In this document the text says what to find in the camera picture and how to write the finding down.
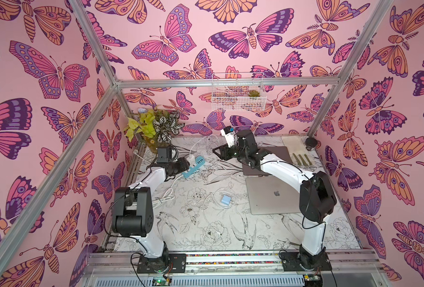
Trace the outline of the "white laptop charger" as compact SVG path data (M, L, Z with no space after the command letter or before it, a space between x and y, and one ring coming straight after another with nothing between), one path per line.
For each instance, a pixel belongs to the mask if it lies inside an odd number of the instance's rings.
M195 160L195 156L193 154L189 154L186 156L187 161L189 162L189 164L191 166L195 166L196 165L196 160Z

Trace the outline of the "blue power strip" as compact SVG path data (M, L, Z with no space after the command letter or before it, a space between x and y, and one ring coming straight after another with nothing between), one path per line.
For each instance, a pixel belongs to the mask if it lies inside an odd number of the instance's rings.
M196 173L197 171L200 170L200 168L205 165L206 163L206 159L202 156L199 155L195 158L196 160L196 165L195 166L190 166L189 170L186 172L183 172L183 177L188 179L189 177L191 177L194 173Z

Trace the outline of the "light blue charger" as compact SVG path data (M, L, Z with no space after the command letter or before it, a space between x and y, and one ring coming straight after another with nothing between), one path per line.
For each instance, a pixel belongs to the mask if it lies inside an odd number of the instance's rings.
M227 195L223 195L220 201L220 203L225 206L229 206L231 202L232 202L232 197Z

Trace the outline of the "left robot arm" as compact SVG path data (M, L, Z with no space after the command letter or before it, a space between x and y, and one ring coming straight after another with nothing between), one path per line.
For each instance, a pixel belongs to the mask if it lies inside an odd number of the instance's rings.
M115 192L111 229L123 238L134 239L142 247L137 253L138 272L185 272L186 255L171 255L161 236L152 232L155 220L152 192L188 169L189 162L183 157L157 163L149 167L140 180Z

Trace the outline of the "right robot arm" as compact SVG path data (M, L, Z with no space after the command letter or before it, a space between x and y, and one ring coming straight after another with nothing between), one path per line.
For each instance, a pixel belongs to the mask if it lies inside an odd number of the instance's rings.
M213 149L220 159L237 159L252 169L268 173L299 194L304 238L299 246L299 265L306 271L317 270L326 259L324 236L330 215L337 204L329 176L324 172L303 170L281 159L265 148L258 147L250 130L236 132L231 126L220 131L226 144Z

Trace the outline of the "dark grey laptop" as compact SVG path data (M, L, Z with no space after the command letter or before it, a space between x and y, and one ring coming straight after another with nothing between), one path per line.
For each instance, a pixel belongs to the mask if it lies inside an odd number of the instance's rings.
M254 153L249 151L247 154L243 154L242 167L243 174L248 177L274 175L265 172L269 167L284 168L285 171L298 171L285 146L259 147Z

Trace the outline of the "silver laptop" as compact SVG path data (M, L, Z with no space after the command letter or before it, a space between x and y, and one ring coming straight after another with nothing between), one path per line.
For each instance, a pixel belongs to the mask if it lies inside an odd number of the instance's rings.
M304 181L306 181L306 177L302 177L299 183L290 185L277 177L248 177L245 184L251 214L300 213L299 190Z

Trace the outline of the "potted plant in vase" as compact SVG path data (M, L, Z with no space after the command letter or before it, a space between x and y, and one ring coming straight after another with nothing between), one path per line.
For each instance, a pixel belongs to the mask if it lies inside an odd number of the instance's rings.
M142 139L150 151L156 154L159 147L168 147L184 126L176 111L139 108L133 118L128 119L124 134L128 142Z

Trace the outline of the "small succulent in basket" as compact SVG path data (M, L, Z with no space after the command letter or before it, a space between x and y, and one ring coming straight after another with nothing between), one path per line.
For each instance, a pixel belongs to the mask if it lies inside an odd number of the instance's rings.
M261 93L258 90L250 90L248 92L248 97L250 98L259 98L260 96L261 96Z

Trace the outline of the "white cloth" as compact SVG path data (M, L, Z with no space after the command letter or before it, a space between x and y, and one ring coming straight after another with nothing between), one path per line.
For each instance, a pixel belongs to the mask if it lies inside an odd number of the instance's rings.
M296 154L296 156L298 157L299 160L300 160L299 154L301 154L303 156L303 158L305 159L305 161L306 161L306 158L305 158L304 154L307 154L310 157L310 159L313 163L313 165L308 166L308 168L315 168L315 167L320 166L319 158L318 158L318 155L317 155L315 149L313 149L312 151L308 151L306 149L305 138L300 137L300 136L291 135L291 136L283 136L281 139L282 139L283 145L288 150L288 153L290 155L290 158L292 159L292 162L295 165L296 165L296 163L294 162L293 157L292 157L293 153Z

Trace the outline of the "green cutlery piece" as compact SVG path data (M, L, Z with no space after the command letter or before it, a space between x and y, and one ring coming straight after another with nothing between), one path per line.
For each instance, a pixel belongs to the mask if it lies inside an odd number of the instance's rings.
M296 156L295 153L292 154L292 157L293 157L293 160L296 163L296 165L297 166L300 166L301 165L301 162L300 162L300 160L298 159L298 157Z
M301 154L299 154L299 158L300 158L300 160L301 160L302 164L303 164L305 167L308 167L308 166L309 166L309 165L308 165L308 163L305 161L305 159L303 158L303 156L302 156Z
M312 166L312 165L313 165L313 163L312 163L312 161L311 161L310 157L309 157L307 154L304 154L304 156L305 156L305 158L306 158L306 161L307 161L307 163L308 163L308 166Z

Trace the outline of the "black round object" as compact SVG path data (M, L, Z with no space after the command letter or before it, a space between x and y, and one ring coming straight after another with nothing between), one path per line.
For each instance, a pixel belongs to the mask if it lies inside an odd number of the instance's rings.
M314 137L308 137L305 140L306 149L308 151L312 151L313 149L316 148L316 146L318 145L318 143L319 142L318 142L318 140L316 140L316 138L314 138Z

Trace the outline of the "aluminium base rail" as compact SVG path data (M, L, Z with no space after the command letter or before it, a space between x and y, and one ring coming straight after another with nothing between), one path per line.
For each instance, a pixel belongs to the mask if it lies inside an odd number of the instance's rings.
M331 250L321 266L302 270L295 250L174 252L164 273L149 273L137 254L92 254L80 287L390 287L372 251Z

